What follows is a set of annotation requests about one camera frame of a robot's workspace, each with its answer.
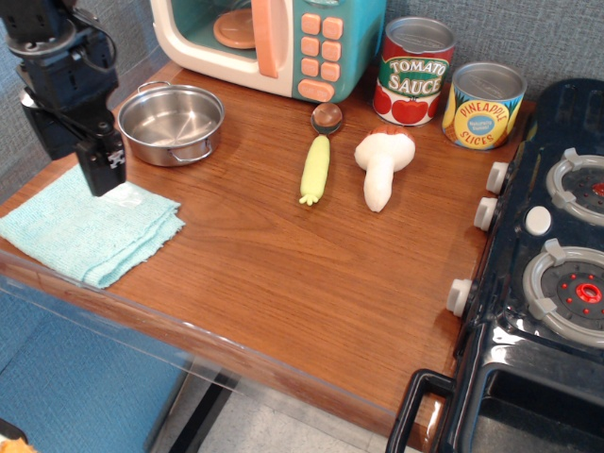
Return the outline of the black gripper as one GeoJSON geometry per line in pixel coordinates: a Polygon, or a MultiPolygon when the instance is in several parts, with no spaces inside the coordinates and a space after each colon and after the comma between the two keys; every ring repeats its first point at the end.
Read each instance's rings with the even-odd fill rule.
{"type": "Polygon", "coordinates": [[[22,108],[48,157],[75,152],[93,196],[125,183],[125,146],[107,107],[118,87],[112,38],[102,30],[26,30],[17,34],[17,56],[22,108]]]}

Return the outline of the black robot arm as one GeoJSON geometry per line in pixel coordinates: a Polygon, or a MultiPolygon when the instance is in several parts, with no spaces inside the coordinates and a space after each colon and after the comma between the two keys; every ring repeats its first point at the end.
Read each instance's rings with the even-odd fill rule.
{"type": "Polygon", "coordinates": [[[23,111],[46,154],[76,154],[95,196],[124,183],[126,151],[108,106],[119,86],[109,33],[74,1],[4,1],[1,21],[20,61],[23,111]]]}

